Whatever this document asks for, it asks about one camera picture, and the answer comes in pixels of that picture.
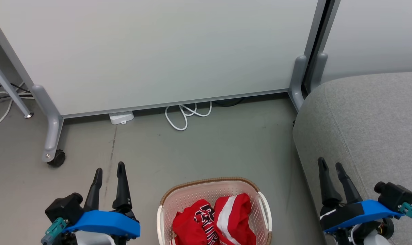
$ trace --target gray upholstery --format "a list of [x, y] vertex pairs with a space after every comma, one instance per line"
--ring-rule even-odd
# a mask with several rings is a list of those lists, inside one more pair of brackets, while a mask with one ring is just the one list
[[[341, 162], [363, 199], [377, 200], [374, 185], [412, 190], [412, 72], [356, 76], [326, 82], [304, 101], [293, 131], [317, 212], [321, 192], [317, 158], [343, 196], [335, 171]], [[391, 244], [412, 245], [412, 220], [394, 220]]]

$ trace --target gray metal leg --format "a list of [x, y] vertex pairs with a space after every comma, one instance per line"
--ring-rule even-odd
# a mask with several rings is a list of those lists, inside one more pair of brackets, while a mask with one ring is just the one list
[[47, 116], [49, 123], [43, 152], [43, 162], [49, 162], [55, 157], [64, 119], [58, 112], [58, 109], [56, 109], [55, 104], [53, 104], [44, 87], [41, 85], [33, 85], [31, 90], [41, 110]]
[[306, 72], [307, 58], [305, 55], [298, 56], [295, 59], [294, 70], [290, 79], [289, 97], [292, 100], [295, 108], [298, 110], [303, 104], [304, 98], [301, 94], [301, 84], [303, 83], [304, 73]]
[[22, 99], [18, 95], [18, 93], [15, 91], [15, 89], [12, 87], [11, 83], [8, 81], [8, 79], [5, 77], [3, 72], [0, 70], [0, 85], [3, 86], [5, 91], [11, 96], [13, 101], [18, 105], [19, 109], [22, 111], [24, 114], [25, 118], [30, 118], [33, 116], [33, 113], [27, 109], [26, 105], [23, 103]]
[[327, 53], [319, 53], [317, 55], [315, 65], [314, 65], [312, 80], [310, 83], [309, 93], [312, 92], [316, 87], [321, 85], [321, 78], [322, 78], [322, 74], [324, 72], [324, 67], [326, 66], [328, 57], [329, 56], [327, 55]]

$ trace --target white basket handle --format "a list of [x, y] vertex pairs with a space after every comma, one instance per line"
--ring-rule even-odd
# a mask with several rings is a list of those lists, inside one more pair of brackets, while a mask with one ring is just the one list
[[164, 233], [164, 207], [161, 205], [158, 208], [158, 214], [156, 216], [156, 229], [158, 231], [159, 245], [165, 245], [165, 233]]
[[262, 211], [262, 215], [264, 216], [264, 220], [265, 220], [265, 224], [267, 224], [267, 229], [268, 231], [272, 231], [273, 230], [273, 219], [271, 217], [271, 210], [270, 210], [270, 205], [268, 205], [268, 201], [265, 198], [264, 194], [262, 194], [262, 192], [258, 192], [259, 194], [259, 200], [261, 202], [261, 206], [260, 209]]

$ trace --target white partition panel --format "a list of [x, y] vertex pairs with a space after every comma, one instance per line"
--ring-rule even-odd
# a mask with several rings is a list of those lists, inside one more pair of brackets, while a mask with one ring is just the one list
[[0, 0], [61, 115], [287, 89], [317, 0]]
[[341, 0], [321, 82], [412, 71], [412, 0]]

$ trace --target concrete floor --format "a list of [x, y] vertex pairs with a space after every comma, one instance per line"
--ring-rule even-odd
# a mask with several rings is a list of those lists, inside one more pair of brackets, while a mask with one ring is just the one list
[[[0, 102], [0, 116], [8, 102]], [[0, 244], [36, 245], [49, 227], [44, 214], [58, 197], [84, 197], [95, 169], [103, 169], [100, 209], [110, 210], [118, 161], [126, 164], [133, 211], [142, 234], [130, 244], [158, 244], [156, 211], [164, 193], [188, 181], [240, 176], [265, 194], [273, 217], [274, 245], [323, 244], [314, 207], [293, 148], [296, 113], [287, 96], [248, 99], [235, 107], [213, 107], [206, 118], [191, 117], [186, 131], [174, 130], [163, 109], [135, 113], [126, 125], [107, 115], [67, 120], [60, 168], [41, 162], [47, 121], [34, 101], [24, 119], [13, 105], [0, 124]], [[183, 117], [169, 115], [177, 125]]]

